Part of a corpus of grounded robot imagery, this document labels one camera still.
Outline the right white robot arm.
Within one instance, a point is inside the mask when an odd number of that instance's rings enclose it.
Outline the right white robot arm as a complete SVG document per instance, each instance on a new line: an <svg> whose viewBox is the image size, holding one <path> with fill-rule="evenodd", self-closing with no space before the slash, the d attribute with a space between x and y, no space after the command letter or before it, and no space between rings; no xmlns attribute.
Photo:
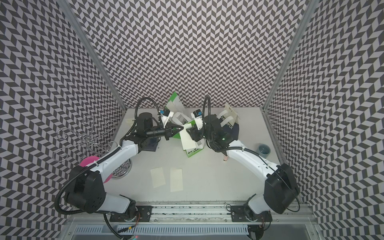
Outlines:
<svg viewBox="0 0 384 240"><path fill-rule="evenodd" d="M300 190L292 168L268 161L225 132L219 118L211 113L210 96L205 96L202 112L194 114L202 119L200 124L187 130L194 141L205 140L214 152L236 160L264 182L264 192L254 194L244 204L248 221L266 220L269 211L283 214L293 201L298 200Z"/></svg>

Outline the green white bag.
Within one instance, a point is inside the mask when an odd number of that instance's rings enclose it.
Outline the green white bag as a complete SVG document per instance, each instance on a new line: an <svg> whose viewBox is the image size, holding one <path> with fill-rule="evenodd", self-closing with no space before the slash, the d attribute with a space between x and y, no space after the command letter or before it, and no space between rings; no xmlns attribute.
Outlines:
<svg viewBox="0 0 384 240"><path fill-rule="evenodd" d="M171 117L171 122L176 125L184 125L191 121L191 119L185 115L185 107L177 94L177 92L173 92L171 97L169 98L165 109L170 110L174 113Z"/></svg>
<svg viewBox="0 0 384 240"><path fill-rule="evenodd" d="M181 121L184 127L184 129L180 131L180 138L183 150L189 158L203 150L205 146L205 140L202 139L199 134L199 130L203 127L203 120L201 116L192 120L184 113L180 113L177 119Z"/></svg>

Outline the green white bag front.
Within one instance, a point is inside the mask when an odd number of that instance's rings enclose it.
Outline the green white bag front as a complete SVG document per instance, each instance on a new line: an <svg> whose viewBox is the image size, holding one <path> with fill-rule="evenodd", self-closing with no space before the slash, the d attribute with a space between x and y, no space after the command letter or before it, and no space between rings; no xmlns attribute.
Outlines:
<svg viewBox="0 0 384 240"><path fill-rule="evenodd" d="M185 107L177 94L177 92L173 92L171 97L169 98L165 109L170 110L174 113L171 117L171 122L176 125L184 125L191 121L191 119L185 115Z"/></svg>

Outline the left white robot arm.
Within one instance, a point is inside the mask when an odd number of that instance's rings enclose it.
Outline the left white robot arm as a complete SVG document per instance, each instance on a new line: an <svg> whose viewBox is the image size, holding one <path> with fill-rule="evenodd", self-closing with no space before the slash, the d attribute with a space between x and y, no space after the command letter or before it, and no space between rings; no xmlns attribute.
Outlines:
<svg viewBox="0 0 384 240"><path fill-rule="evenodd" d="M170 111L162 111L155 104L157 118L151 113L138 113L135 108L135 120L119 144L99 160L86 165L76 166L70 172L70 179L59 190L54 207L63 215L119 214L131 221L137 216L136 202L129 197L106 193L104 182L123 163L139 154L152 139L171 137L183 130L183 126L169 121Z"/></svg>

